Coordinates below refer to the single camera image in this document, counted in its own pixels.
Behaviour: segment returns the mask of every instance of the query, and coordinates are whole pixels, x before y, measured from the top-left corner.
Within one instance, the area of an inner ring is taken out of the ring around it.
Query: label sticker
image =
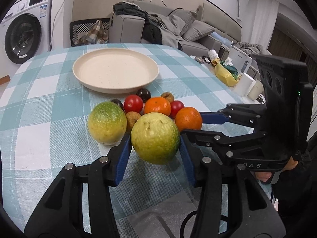
[[[276,211],[278,211],[278,200],[276,199],[275,203],[274,203],[274,208]]]
[[[47,14],[47,4],[42,5],[40,7],[40,18],[46,17],[46,14]]]
[[[19,56],[19,59],[24,58],[24,57],[26,57],[26,56],[27,56],[27,54],[25,54],[25,55],[20,55],[20,56]]]

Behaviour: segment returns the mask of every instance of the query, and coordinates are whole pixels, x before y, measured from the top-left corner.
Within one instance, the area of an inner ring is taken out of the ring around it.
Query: orange
[[[202,118],[195,108],[185,107],[178,111],[175,117],[175,124],[180,132],[183,129],[200,130],[202,127]]]
[[[163,97],[152,97],[144,105],[144,113],[158,112],[170,116],[171,104]]]

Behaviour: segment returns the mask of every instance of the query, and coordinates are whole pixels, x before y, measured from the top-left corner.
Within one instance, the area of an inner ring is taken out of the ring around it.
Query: blue and white tablecloth
[[[98,144],[87,130],[91,110],[110,96],[83,87],[72,73],[74,61],[84,53],[124,47],[154,59],[159,76],[147,88],[152,97],[171,92],[176,100],[199,111],[216,112],[241,98],[219,81],[206,66],[167,46],[103,44],[55,50],[35,56],[20,66],[0,99],[0,148],[3,168],[4,209],[23,230],[40,198],[69,162],[85,165],[109,146]],[[231,123],[203,125],[204,130],[237,136],[252,129]],[[270,187],[263,186],[269,195]],[[179,237],[186,215],[196,210],[201,189],[186,179],[179,153],[166,166],[151,165],[131,153],[123,181],[110,188],[121,237]],[[227,212],[223,186],[222,213]],[[83,192],[83,218],[89,231],[88,187]],[[185,228],[188,237],[194,218]],[[220,231],[226,229],[222,222]]]

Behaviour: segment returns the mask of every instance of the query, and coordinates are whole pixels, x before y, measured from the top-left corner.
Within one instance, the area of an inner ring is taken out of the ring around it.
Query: door
[[[41,42],[41,33],[41,24],[35,16],[22,14],[16,17],[9,25],[4,40],[8,58],[16,64],[32,58]]]

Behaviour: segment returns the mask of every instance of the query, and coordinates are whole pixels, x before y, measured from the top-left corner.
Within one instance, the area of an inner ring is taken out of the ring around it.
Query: red tomato
[[[131,111],[140,113],[143,108],[143,101],[137,95],[130,95],[126,97],[123,107],[126,113]]]
[[[171,111],[170,117],[174,119],[176,117],[178,111],[184,107],[185,106],[181,101],[173,101],[171,103],[172,111]]]

